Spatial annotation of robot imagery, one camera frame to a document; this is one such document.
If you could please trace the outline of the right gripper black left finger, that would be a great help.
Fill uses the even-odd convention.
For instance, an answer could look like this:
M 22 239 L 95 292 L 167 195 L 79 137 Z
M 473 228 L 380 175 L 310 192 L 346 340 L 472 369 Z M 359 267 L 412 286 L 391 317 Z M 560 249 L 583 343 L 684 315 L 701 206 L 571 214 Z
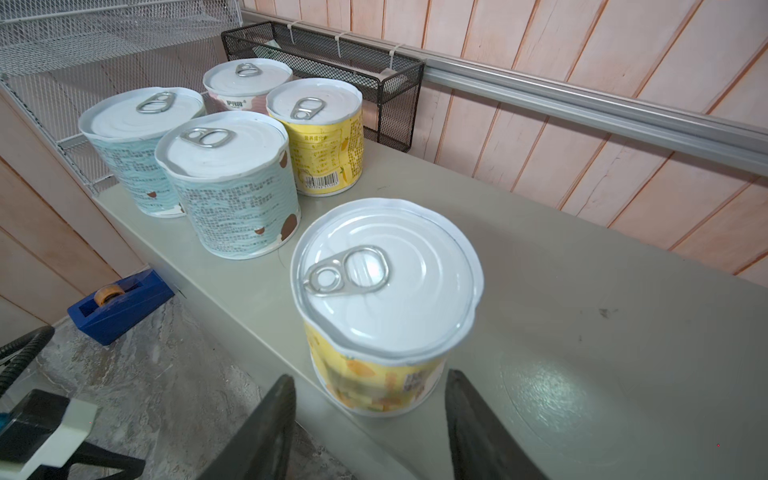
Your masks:
M 283 374 L 199 479 L 286 479 L 296 406 L 294 379 Z

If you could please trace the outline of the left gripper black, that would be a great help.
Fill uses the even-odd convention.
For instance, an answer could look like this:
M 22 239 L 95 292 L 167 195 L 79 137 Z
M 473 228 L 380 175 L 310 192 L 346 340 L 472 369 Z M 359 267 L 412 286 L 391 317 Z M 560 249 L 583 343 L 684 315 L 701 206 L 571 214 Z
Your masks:
M 67 480 L 75 465 L 114 470 L 104 479 L 138 479 L 144 472 L 146 461 L 115 453 L 85 442 L 73 453 L 62 467 L 40 466 L 30 476 L 37 480 Z

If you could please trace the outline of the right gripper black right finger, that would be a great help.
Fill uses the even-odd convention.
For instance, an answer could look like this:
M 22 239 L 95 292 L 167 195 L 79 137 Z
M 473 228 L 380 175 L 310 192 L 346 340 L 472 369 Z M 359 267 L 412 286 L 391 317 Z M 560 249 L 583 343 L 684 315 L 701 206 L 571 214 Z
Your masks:
M 466 375 L 447 375 L 445 410 L 456 479 L 544 479 Z

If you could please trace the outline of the blue can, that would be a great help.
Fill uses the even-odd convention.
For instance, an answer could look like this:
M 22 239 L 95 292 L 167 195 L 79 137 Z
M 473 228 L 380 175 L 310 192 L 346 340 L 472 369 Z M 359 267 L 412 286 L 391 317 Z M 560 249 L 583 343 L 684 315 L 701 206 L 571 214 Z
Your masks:
M 227 111 L 166 133 L 155 156 L 203 247 L 228 260 L 271 253 L 302 219 L 284 125 Z

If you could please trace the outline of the teal labelled can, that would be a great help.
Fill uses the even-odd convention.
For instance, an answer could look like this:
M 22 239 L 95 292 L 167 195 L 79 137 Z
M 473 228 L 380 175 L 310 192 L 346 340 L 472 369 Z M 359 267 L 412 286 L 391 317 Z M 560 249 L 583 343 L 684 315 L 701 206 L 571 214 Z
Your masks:
M 148 87 L 100 101 L 81 114 L 78 128 L 142 213 L 177 218 L 184 211 L 155 150 L 166 133 L 205 114 L 194 90 Z

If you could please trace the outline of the yellow labelled can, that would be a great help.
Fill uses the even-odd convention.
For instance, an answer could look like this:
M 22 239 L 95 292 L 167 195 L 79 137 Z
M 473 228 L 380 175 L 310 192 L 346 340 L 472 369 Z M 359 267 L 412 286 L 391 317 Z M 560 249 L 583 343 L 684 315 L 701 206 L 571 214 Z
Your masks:
M 352 188 L 362 176 L 362 93 L 340 80 L 287 82 L 266 97 L 268 114 L 289 136 L 298 192 L 327 197 Z

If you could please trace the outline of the pink labelled can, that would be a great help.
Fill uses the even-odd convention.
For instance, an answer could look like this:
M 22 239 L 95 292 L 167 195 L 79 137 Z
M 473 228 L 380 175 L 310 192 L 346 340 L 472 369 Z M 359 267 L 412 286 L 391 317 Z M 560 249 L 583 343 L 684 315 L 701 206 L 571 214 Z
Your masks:
M 222 109 L 267 115 L 267 95 L 292 79 L 293 70 L 285 63 L 246 58 L 209 69 L 203 75 L 203 85 Z

